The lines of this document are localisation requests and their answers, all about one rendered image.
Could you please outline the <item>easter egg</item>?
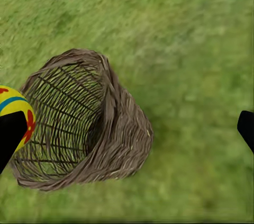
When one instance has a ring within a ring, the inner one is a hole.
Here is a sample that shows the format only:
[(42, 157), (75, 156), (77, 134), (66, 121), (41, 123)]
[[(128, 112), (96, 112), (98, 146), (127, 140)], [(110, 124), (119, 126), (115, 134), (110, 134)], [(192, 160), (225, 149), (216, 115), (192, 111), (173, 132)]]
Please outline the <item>easter egg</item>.
[(0, 117), (18, 111), (24, 112), (28, 130), (17, 146), (15, 152), (24, 147), (36, 132), (36, 115), (34, 115), (30, 103), (23, 95), (11, 87), (0, 84)]

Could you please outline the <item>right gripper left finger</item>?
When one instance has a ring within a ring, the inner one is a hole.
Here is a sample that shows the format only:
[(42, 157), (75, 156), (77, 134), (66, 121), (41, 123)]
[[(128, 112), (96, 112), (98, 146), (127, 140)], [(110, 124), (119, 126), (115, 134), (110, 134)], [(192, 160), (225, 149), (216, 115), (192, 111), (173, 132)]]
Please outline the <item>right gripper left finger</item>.
[(0, 117), (0, 174), (27, 130), (28, 125), (23, 111)]

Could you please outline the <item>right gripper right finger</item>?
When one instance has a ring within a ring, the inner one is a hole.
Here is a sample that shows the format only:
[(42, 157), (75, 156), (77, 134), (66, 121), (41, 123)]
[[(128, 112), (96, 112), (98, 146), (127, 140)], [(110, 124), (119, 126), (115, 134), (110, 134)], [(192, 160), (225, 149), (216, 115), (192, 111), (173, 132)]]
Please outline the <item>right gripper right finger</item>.
[(254, 153), (254, 113), (242, 111), (239, 116), (237, 129)]

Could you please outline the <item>wicker basket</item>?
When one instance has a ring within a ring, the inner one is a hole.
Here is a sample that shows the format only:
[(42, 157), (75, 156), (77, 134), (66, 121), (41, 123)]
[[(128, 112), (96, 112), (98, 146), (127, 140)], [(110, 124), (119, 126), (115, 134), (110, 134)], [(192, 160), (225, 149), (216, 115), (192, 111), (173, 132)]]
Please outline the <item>wicker basket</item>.
[[(65, 66), (70, 69), (62, 69)], [(45, 83), (50, 87), (39, 96)], [(90, 83), (93, 84), (87, 87)], [(36, 115), (36, 132), (7, 163), (19, 186), (48, 193), (75, 184), (123, 180), (146, 160), (153, 141), (151, 124), (103, 51), (74, 48), (54, 56), (31, 74), (18, 92)], [(91, 113), (84, 117), (85, 112)], [(81, 123), (80, 128), (77, 122)], [(41, 138), (36, 142), (40, 125)], [(69, 136), (71, 146), (66, 147)], [(28, 159), (29, 143), (31, 159)], [(36, 145), (41, 153), (47, 153), (47, 160), (39, 157)], [(51, 148), (57, 160), (52, 159)], [(62, 150), (67, 151), (67, 159)], [(45, 163), (56, 174), (45, 172), (42, 167)]]

